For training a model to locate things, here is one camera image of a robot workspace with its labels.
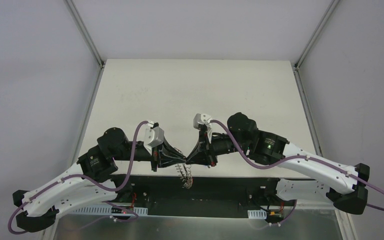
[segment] metal frame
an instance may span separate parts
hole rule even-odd
[[[67,166],[67,167],[69,167],[74,163],[74,161],[77,158],[77,155],[79,154],[80,146],[81,146],[81,143],[82,143],[83,138],[85,136],[86,127],[88,125],[89,117],[90,117],[91,112],[92,112],[92,107],[93,107],[93,104],[95,102],[95,98],[96,98],[96,94],[98,92],[99,84],[101,82],[105,63],[104,63],[104,60],[102,59],[101,55],[99,54],[98,49],[97,49],[96,45],[94,44],[92,37],[90,36],[90,34],[89,34],[89,32],[85,26],[85,23],[83,22],[80,14],[79,14],[79,11],[77,10],[76,5],[74,4],[73,0],[64,0],[64,2],[67,6],[68,11],[70,12],[70,14],[73,18],[73,21],[75,22],[79,32],[81,33],[85,43],[89,47],[90,52],[92,53],[93,57],[95,58],[98,66],[100,68],[98,77],[96,79],[95,86],[94,86],[93,91],[91,93],[91,96],[89,98],[90,101],[87,105],[87,110],[86,110],[84,119],[81,123],[81,128],[80,128],[79,136],[77,139],[77,144],[76,144],[76,147],[73,151],[72,159],[68,163],[68,166]],[[323,14],[323,17],[321,18],[316,29],[312,33],[308,43],[306,44],[304,50],[302,51],[298,61],[294,64],[294,67],[293,67],[293,74],[295,76],[296,85],[297,85],[298,91],[299,91],[299,96],[301,98],[302,106],[304,108],[304,113],[305,113],[305,116],[307,118],[307,123],[308,123],[308,127],[310,130],[310,135],[311,135],[311,138],[312,138],[312,141],[314,144],[314,149],[315,149],[316,154],[319,156],[323,156],[322,149],[320,147],[319,138],[317,136],[316,128],[315,128],[315,125],[313,122],[312,112],[311,112],[310,104],[309,104],[309,101],[308,101],[308,98],[306,95],[306,91],[305,91],[305,88],[304,88],[302,81],[301,81],[301,78],[300,78],[300,67],[303,64],[303,62],[305,61],[310,50],[316,44],[317,39],[320,37],[323,29],[326,26],[326,23],[331,18],[332,14],[334,13],[335,9],[337,8],[337,6],[340,2],[341,2],[341,0],[332,0],[330,2],[328,8],[326,9],[325,13]],[[298,208],[299,209],[332,209],[333,207],[331,205],[321,203],[321,202],[299,201],[297,204],[297,209]],[[336,213],[337,221],[338,221],[339,228],[340,228],[340,231],[342,234],[342,238],[344,240],[358,240],[357,232],[356,232],[356,229],[354,227],[351,215],[348,213],[339,211],[339,210],[335,210],[335,213]],[[51,227],[41,231],[38,234],[37,239],[38,240],[54,239],[55,233],[57,230],[57,225],[58,225],[58,221],[56,221],[55,224],[52,225]]]
[[[310,39],[308,40],[307,45],[305,45],[304,50],[302,51],[301,55],[299,56],[298,61],[295,64],[295,67],[299,70],[301,65],[303,64],[304,60],[306,59],[307,55],[309,54],[310,50],[315,45],[317,39],[321,35],[323,29],[326,26],[326,23],[331,18],[332,14],[334,13],[335,9],[337,8],[338,4],[341,2],[341,0],[332,0],[327,7],[326,11],[323,14],[323,17],[321,17],[320,22],[318,23],[317,27],[315,28],[314,32],[312,33]]]
[[[80,13],[77,10],[73,0],[64,0],[64,3],[67,6],[67,9],[72,16],[74,23],[78,28],[78,31],[80,32],[81,36],[83,37],[84,41],[89,47],[89,50],[92,53],[93,57],[95,58],[96,62],[98,63],[99,67],[101,69],[104,68],[104,61],[101,55],[99,54],[97,46],[95,46],[94,41],[92,40],[91,35],[89,34],[88,29],[85,26],[85,23],[80,17]]]

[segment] white plastic housing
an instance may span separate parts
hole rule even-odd
[[[105,181],[102,185],[112,189],[116,187],[111,180]],[[55,218],[60,219],[74,210],[91,204],[114,200],[116,197],[117,193],[114,191],[105,191],[94,184],[84,186],[55,202],[55,209],[59,210]]]
[[[287,180],[281,179],[276,186],[276,195],[282,200],[309,200],[332,203],[326,197],[330,187],[317,180]]]
[[[29,202],[33,195],[35,195],[40,190],[44,189],[45,187],[49,186],[50,184],[57,182],[61,178],[67,177],[72,174],[83,174],[82,167],[74,163],[69,169],[61,173],[56,178],[52,179],[48,183],[44,184],[43,186],[33,190],[26,192],[24,194],[24,198],[22,199],[22,202]],[[64,196],[73,193],[75,190],[86,186],[88,184],[91,184],[90,181],[86,179],[82,179],[81,177],[73,177],[70,178],[64,182],[58,183],[57,185],[51,187],[44,193],[42,193],[40,196],[38,196],[36,199],[34,199],[31,203],[27,204],[23,210],[27,211],[28,217],[39,217],[45,214],[56,202],[60,201],[64,198]]]
[[[163,144],[164,142],[164,130],[159,126],[154,128],[147,128],[145,130],[145,137],[143,139],[143,146],[152,155],[152,148]]]
[[[296,155],[310,156],[313,158],[320,159],[334,166],[337,166],[338,168],[341,168],[355,176],[358,175],[358,173],[356,172],[356,168],[354,166],[337,163],[337,162],[328,160],[324,157],[317,156],[315,154],[312,154],[310,152],[303,150],[302,148],[296,146],[293,143],[289,143],[285,146],[283,155],[285,157],[291,157]],[[321,163],[318,163],[312,160],[297,158],[297,159],[285,161],[279,164],[278,166],[281,168],[296,171],[312,179],[316,179],[317,181],[325,183],[340,194],[349,194],[354,192],[353,185],[357,184],[357,180],[351,177],[348,177],[345,174],[335,169],[332,169],[326,165],[323,165]]]
[[[210,121],[213,118],[206,113],[197,113],[193,118],[193,128],[199,130],[199,125],[206,125],[207,128],[207,137],[208,142],[211,143],[211,138],[213,136],[213,124]]]

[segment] cable clip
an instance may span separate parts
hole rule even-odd
[[[146,125],[148,125],[150,128],[153,128],[154,124],[155,124],[154,121],[148,120],[148,123]]]
[[[110,219],[113,219],[114,223],[117,222],[117,218],[115,218],[113,215],[109,215],[109,218],[110,218]]]

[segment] black joint housing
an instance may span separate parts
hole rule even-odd
[[[256,121],[249,119],[242,112],[230,116],[227,119],[227,127],[244,151],[249,148],[259,134]]]
[[[358,177],[363,179],[364,181],[369,181],[369,176],[370,176],[370,167],[367,166],[366,164],[359,163],[354,166],[355,171],[358,173]]]
[[[326,197],[332,200],[333,206],[349,214],[361,215],[367,204],[369,191],[361,185],[355,185],[354,191],[348,194],[340,194],[332,188]]]
[[[52,226],[52,224],[55,223],[56,215],[59,212],[58,209],[52,207],[42,216],[27,216],[27,212],[23,211],[15,217],[15,220],[17,222],[17,227],[24,229],[29,233],[35,233]]]
[[[123,158],[130,155],[129,140],[118,127],[109,128],[97,139],[99,149],[106,159]]]
[[[117,166],[112,158],[107,159],[102,154],[99,146],[94,146],[78,158],[83,174],[91,177],[98,183],[103,183],[110,178],[110,174],[117,171]]]
[[[19,207],[21,204],[23,204],[23,198],[24,194],[28,191],[25,190],[17,190],[12,194],[12,201],[14,202],[14,205]]]
[[[286,138],[267,131],[259,131],[258,141],[249,152],[248,157],[258,164],[270,165],[281,160]]]

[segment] white enclosure panel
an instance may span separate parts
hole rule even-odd
[[[97,75],[64,1],[0,0],[0,240],[37,239],[8,232],[12,193],[67,168]]]
[[[97,145],[112,127],[132,140],[139,122],[158,122],[168,142],[188,155],[198,141],[196,113],[227,123],[242,112],[259,129],[286,137],[313,152],[310,131],[289,61],[135,60],[109,59],[99,85],[80,154]],[[218,125],[214,132],[223,133]],[[139,132],[142,141],[145,127]],[[128,162],[118,164],[127,171]],[[175,166],[151,171],[149,162],[135,162],[132,174],[177,176]],[[304,177],[272,168],[259,170],[239,155],[218,157],[216,167],[192,166],[193,176]]]
[[[75,0],[104,59],[296,62],[331,0]]]
[[[369,165],[369,181],[384,189],[384,0],[342,1],[301,79],[323,155]],[[369,190],[368,202],[384,207],[384,196]],[[352,218],[359,239],[384,239],[384,212]]]

